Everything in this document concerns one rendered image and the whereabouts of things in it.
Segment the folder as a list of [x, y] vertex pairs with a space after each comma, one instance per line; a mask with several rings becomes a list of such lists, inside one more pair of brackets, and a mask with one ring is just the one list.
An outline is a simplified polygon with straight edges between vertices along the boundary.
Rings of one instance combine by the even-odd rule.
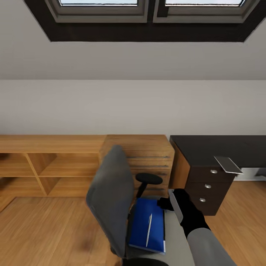
[[[138, 198], [130, 237], [130, 246], [163, 255], [166, 254], [164, 210], [160, 206], [157, 206], [157, 200]], [[148, 245], [146, 247], [149, 217], [151, 214], [151, 227]]]

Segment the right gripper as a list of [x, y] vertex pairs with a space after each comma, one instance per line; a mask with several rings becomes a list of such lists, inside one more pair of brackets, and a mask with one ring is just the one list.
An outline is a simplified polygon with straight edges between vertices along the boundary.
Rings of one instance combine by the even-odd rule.
[[160, 198], [160, 200], [157, 200], [157, 206], [160, 206], [162, 209], [167, 209], [174, 211], [174, 209], [169, 205], [169, 198]]

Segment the swivel chair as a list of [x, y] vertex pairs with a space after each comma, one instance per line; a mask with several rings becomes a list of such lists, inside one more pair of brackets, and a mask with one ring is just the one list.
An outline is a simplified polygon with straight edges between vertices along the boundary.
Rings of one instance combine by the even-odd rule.
[[102, 161], [89, 188], [86, 202], [110, 242], [111, 252], [120, 257], [121, 266], [195, 266], [184, 229], [175, 211], [164, 210], [166, 254], [129, 245], [138, 198], [160, 200], [159, 195], [143, 196], [148, 184], [163, 179], [150, 173], [138, 173], [142, 182], [132, 204], [134, 178], [120, 145], [112, 147]]

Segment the pen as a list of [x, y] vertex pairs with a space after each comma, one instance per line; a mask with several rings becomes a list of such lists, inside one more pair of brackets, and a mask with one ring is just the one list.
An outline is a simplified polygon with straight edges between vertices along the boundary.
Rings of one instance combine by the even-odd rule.
[[150, 227], [151, 227], [151, 218], [152, 218], [152, 214], [150, 215], [149, 219], [149, 229], [148, 229], [148, 234], [147, 234], [147, 237], [146, 237], [146, 247], [148, 245], [148, 238], [149, 238], [149, 232], [150, 232]]

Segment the notebook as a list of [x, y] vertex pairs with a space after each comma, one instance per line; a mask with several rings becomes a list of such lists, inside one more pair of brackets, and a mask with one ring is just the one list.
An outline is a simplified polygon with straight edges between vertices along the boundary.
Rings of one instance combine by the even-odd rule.
[[243, 171], [229, 158], [214, 156], [226, 173], [243, 174]]

